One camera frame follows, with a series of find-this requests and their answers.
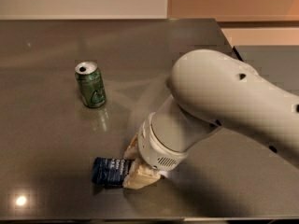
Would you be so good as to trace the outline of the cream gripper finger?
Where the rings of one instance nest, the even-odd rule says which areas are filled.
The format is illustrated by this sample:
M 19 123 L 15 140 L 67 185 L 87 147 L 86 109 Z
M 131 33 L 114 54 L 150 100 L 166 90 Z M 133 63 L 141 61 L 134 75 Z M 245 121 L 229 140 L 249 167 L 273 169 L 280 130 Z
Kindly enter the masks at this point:
M 126 189 L 142 189 L 157 182 L 161 178 L 160 173 L 140 159 L 133 161 L 129 174 L 124 178 L 122 185 Z
M 123 157 L 126 160 L 135 160 L 138 157 L 138 149 L 137 149 L 137 135 L 135 135 L 128 146 L 128 148 L 125 150 Z

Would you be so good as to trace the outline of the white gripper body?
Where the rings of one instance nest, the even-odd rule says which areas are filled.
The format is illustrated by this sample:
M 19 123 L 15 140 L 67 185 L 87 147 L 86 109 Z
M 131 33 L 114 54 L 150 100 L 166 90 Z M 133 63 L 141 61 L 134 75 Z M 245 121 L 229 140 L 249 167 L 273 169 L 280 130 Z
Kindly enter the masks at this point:
M 164 146 L 156 137 L 152 128 L 154 113 L 139 127 L 137 149 L 141 158 L 153 169 L 171 171 L 188 157 L 188 152 L 176 152 Z

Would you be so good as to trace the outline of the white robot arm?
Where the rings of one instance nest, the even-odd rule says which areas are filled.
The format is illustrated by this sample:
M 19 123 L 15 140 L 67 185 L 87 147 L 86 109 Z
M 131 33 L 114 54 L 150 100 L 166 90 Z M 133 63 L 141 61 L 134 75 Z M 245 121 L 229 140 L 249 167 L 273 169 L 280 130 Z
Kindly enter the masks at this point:
M 188 52 L 174 64 L 171 95 L 140 126 L 124 157 L 134 162 L 127 189 L 142 189 L 188 157 L 220 128 L 242 133 L 297 166 L 299 96 L 262 78 L 249 64 L 215 50 Z

